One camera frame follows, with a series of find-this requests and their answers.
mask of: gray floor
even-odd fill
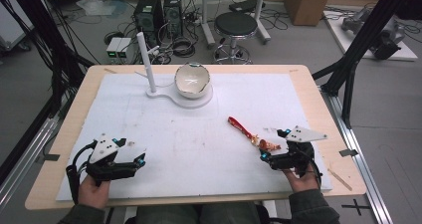
[[[228,2],[220,4],[219,13],[228,11]],[[63,5],[65,12],[75,16],[72,28],[102,63],[107,64],[104,36],[116,31],[117,26],[130,22],[133,8],[125,3],[118,5],[119,14],[110,17],[86,17],[83,11],[71,11],[72,1]],[[210,17],[216,6],[210,6]],[[284,12],[282,4],[268,4],[268,8]],[[254,64],[303,64],[311,72],[334,63],[342,52],[325,21],[316,27],[296,27],[288,18],[281,18],[288,30],[269,30],[272,40],[262,45],[259,38],[242,42]],[[263,21],[264,26],[271,24]],[[196,54],[189,59],[173,58],[171,64],[196,61],[210,64],[212,50],[207,50],[205,38],[198,28],[199,42]],[[213,32],[216,41],[219,37]],[[422,40],[422,35],[415,35]],[[406,45],[422,57],[422,45],[406,38]],[[80,54],[92,60],[91,55],[77,42]],[[49,97],[51,73],[44,66],[36,51],[14,51],[0,59],[0,161],[19,140],[35,115]],[[361,60],[355,78],[351,124],[372,175],[395,223],[422,223],[422,62]],[[316,81],[323,84],[327,78]],[[31,171],[20,184],[18,191],[0,214],[0,223],[55,223],[68,210],[28,211],[24,202],[34,182],[41,163],[34,163]],[[354,200],[363,206],[354,205]],[[329,198],[328,202],[341,214],[341,223],[374,223],[371,210],[365,209],[365,196]],[[277,201],[279,216],[289,217],[286,201]],[[124,209],[117,208],[111,223],[121,223]]]

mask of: person's hand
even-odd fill
[[[96,181],[89,175],[84,179],[79,188],[78,201],[80,204],[104,209],[108,202],[110,181],[103,181],[97,187]]]
[[[310,164],[308,165],[307,172],[301,178],[296,177],[296,175],[290,169],[284,169],[283,172],[288,178],[294,193],[311,189],[318,189],[317,178]]]

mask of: black cable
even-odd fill
[[[38,50],[41,58],[43,59],[46,66],[53,71],[52,67],[52,59],[51,59],[51,53],[50,50],[47,49],[47,45],[37,37],[35,32],[31,31],[31,29],[25,24],[25,22],[16,14],[15,10],[10,4],[9,0],[0,0],[0,2],[3,4],[3,6],[6,8],[6,10],[12,15],[12,17],[16,20],[16,22],[19,24],[21,29],[24,31],[25,34],[31,39],[33,44],[35,45],[36,49]]]
[[[271,30],[273,28],[276,28],[278,30],[288,30],[289,29],[289,25],[281,20],[281,18],[289,18],[289,15],[287,13],[281,13],[281,12],[278,12],[274,9],[265,9],[261,12],[261,14],[262,15],[260,16],[260,19],[265,20],[272,25],[272,27],[265,28],[266,30]],[[284,25],[284,27],[279,27],[277,25],[278,22],[282,23]]]
[[[336,14],[326,14],[323,15],[321,20],[339,20],[340,18],[352,18],[353,15],[356,13],[355,11],[339,9],[335,7],[325,6],[325,11],[335,12]]]
[[[77,161],[78,161],[78,158],[79,158],[79,156],[81,156],[81,154],[84,152],[84,151],[86,151],[86,150],[88,150],[88,149],[90,149],[90,148],[96,148],[96,145],[97,145],[97,141],[96,140],[94,140],[92,143],[90,143],[90,144],[88,144],[88,145],[86,145],[85,147],[83,147],[81,150],[79,150],[79,152],[75,155],[75,157],[74,157],[74,160],[73,160],[73,162],[72,162],[72,165],[73,166],[77,166]]]
[[[320,190],[320,186],[322,185],[322,180],[321,180],[322,173],[319,172],[319,168],[317,167],[316,162],[314,161],[313,158],[309,157],[303,151],[299,151],[299,153],[303,155],[309,161],[310,165],[313,167],[314,174],[316,175],[317,186],[318,186],[318,189]]]
[[[220,2],[221,2],[221,0],[218,0],[217,11],[215,11],[214,20],[217,17],[218,9],[220,8]]]
[[[135,23],[134,21],[132,21],[132,22],[130,22],[130,23],[128,23],[128,22],[123,22],[123,23],[120,23],[120,24],[118,24],[118,25],[117,25],[117,30],[118,30],[118,31],[120,31],[121,33],[125,34],[125,33],[126,33],[127,28],[128,28],[129,26],[131,26],[131,25],[135,25],[134,23]],[[120,30],[120,26],[121,26],[121,25],[124,25],[124,24],[126,24],[126,27],[124,28],[124,30],[123,30],[123,31],[121,31],[121,30]]]
[[[81,41],[81,39],[79,38],[79,36],[75,33],[74,29],[72,29],[71,26],[69,26],[69,29],[74,33],[75,37],[78,39],[78,41],[80,41],[80,43],[82,44],[82,46],[84,46],[84,48],[87,50],[87,52],[94,58],[94,60],[98,63],[101,64],[101,62],[99,62],[99,60],[97,60],[97,58],[93,55],[93,53],[91,53],[90,49],[88,49],[88,47],[85,45],[85,43],[83,41]]]
[[[10,2],[10,0],[6,0],[6,4],[8,7],[10,7],[12,9],[13,12],[15,12],[15,10],[13,10],[13,6],[12,3]]]
[[[110,224],[111,223],[111,217],[112,217],[112,213],[113,212],[114,212],[114,207],[111,207],[109,209],[108,215],[106,216],[105,224]]]
[[[158,54],[151,60],[152,65],[167,65],[170,64],[171,57],[168,56],[166,53]]]
[[[192,46],[192,43],[187,41],[175,41],[173,43],[173,54],[176,57],[189,58],[195,54],[195,47]]]
[[[186,10],[191,3],[192,3],[193,11],[186,13]],[[182,13],[183,14],[182,17],[185,18],[184,23],[183,23],[185,30],[189,33],[189,36],[194,40],[194,42],[192,43],[192,46],[194,46],[199,40],[199,36],[196,34],[196,24],[195,24],[195,20],[198,17],[198,11],[199,11],[199,8],[198,9],[196,8],[195,0],[189,0],[188,6],[186,6],[185,10]]]
[[[104,42],[106,45],[109,45],[113,38],[124,38],[124,34],[122,32],[109,32],[105,34]]]
[[[422,41],[421,40],[418,40],[418,39],[416,39],[415,37],[412,37],[410,34],[420,34],[421,33],[421,29],[422,28],[419,28],[419,27],[417,27],[417,26],[414,26],[414,25],[409,25],[409,24],[405,24],[405,23],[403,23],[403,22],[398,22],[398,24],[399,25],[401,25],[401,26],[403,26],[404,27],[404,33],[406,34],[406,36],[408,37],[408,38],[410,38],[410,39],[412,39],[412,40],[414,40],[414,41],[416,41],[416,42],[418,42],[418,43],[422,43]]]

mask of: stool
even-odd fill
[[[229,12],[219,15],[214,22],[214,30],[223,37],[220,46],[214,51],[214,63],[222,64],[230,61],[232,64],[252,64],[249,52],[238,46],[238,40],[251,38],[257,32],[257,21],[241,12]],[[230,45],[224,45],[225,38],[230,39]]]

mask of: chair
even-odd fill
[[[223,61],[228,61],[233,65],[252,64],[248,50],[237,45],[237,41],[253,37],[257,28],[257,21],[241,12],[229,12],[217,16],[214,30],[223,39],[220,46],[214,51],[214,63],[222,64]],[[230,39],[230,45],[223,44],[225,39]]]
[[[271,224],[271,223],[290,224],[291,223],[290,219],[270,217],[267,211],[267,208],[265,208],[265,206],[263,205],[256,204],[255,206],[257,208],[258,217],[260,218],[261,224]],[[200,216],[202,205],[201,204],[194,205],[194,208],[198,212],[198,215]],[[136,224],[136,216],[127,219],[124,222],[124,224]]]

